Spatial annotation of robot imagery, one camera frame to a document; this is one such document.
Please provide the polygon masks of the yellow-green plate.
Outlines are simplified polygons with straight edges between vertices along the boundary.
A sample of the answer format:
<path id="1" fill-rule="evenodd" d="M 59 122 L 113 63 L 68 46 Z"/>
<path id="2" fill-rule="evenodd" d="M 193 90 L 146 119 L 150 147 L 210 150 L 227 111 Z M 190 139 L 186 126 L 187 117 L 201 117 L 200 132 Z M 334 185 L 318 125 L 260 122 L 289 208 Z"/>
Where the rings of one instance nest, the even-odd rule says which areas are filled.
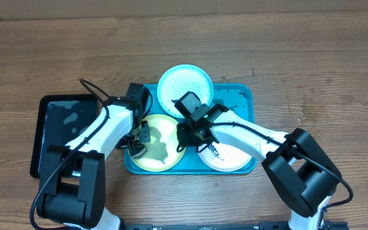
<path id="1" fill-rule="evenodd" d="M 177 152 L 177 124 L 170 116 L 152 114 L 144 118 L 148 122 L 150 142 L 145 142 L 147 152 L 140 158 L 131 158 L 145 171 L 158 173 L 174 167 L 183 157 L 185 149 Z"/>

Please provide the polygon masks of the light blue plate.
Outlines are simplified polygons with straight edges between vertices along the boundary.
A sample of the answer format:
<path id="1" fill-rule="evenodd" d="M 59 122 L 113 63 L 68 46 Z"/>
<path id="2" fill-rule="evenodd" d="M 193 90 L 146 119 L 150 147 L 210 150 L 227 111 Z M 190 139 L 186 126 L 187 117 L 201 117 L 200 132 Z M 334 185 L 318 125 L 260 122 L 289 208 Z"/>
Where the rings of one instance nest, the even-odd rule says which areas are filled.
<path id="1" fill-rule="evenodd" d="M 157 98 L 163 110 L 169 115 L 183 118 L 174 104 L 188 91 L 195 93 L 202 104 L 211 104 L 213 83 L 210 76 L 197 66 L 177 65 L 161 76 L 157 85 Z"/>

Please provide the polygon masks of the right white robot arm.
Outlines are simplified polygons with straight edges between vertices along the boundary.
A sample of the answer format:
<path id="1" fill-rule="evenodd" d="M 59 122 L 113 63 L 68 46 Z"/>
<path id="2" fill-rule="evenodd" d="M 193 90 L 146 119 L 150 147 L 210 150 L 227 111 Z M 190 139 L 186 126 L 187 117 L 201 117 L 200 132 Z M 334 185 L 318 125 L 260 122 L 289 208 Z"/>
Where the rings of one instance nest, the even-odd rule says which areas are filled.
<path id="1" fill-rule="evenodd" d="M 330 229 L 324 214 L 353 199 L 341 172 L 307 131 L 296 128 L 289 134 L 263 128 L 224 105 L 201 103 L 191 91 L 173 104 L 186 120 L 178 126 L 177 150 L 195 146 L 203 151 L 222 143 L 259 160 L 291 209 L 288 229 Z"/>

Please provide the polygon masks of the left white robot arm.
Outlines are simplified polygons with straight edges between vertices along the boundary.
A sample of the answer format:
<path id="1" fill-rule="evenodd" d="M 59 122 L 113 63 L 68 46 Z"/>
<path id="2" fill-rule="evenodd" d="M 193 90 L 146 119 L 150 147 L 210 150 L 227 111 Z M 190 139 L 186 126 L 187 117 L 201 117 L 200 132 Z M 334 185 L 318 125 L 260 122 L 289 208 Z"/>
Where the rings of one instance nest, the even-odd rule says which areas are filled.
<path id="1" fill-rule="evenodd" d="M 140 158 L 150 142 L 144 117 L 152 95 L 142 84 L 131 83 L 126 95 L 100 100 L 102 111 L 74 140 L 51 145 L 42 155 L 40 185 L 31 205 L 35 216 L 59 223 L 61 229 L 119 229 L 121 219 L 105 208 L 105 160 L 113 149 L 126 148 Z"/>

